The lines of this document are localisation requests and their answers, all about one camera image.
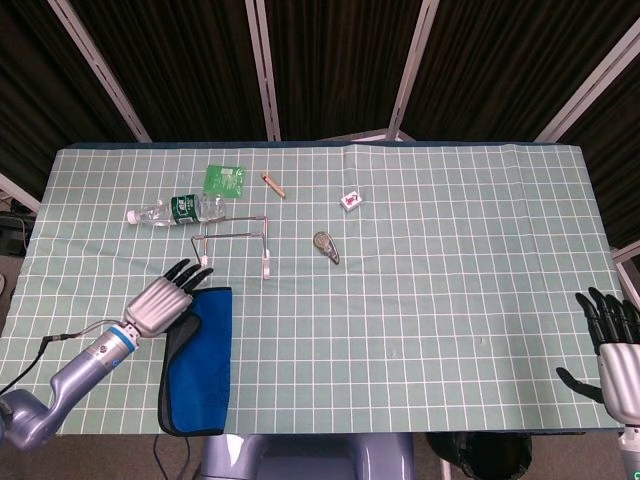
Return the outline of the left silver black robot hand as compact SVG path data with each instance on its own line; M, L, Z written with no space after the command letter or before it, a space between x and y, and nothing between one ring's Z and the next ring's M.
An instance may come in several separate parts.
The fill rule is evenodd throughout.
M189 308L196 288L213 271L189 259L180 260L127 304L123 324L142 338L157 337Z

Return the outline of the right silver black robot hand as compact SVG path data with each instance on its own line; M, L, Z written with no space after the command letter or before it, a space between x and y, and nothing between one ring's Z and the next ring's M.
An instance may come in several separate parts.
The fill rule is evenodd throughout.
M577 293L596 355L598 386L577 380L563 367L556 374L573 392L602 404L617 422L639 425L639 310L594 287Z

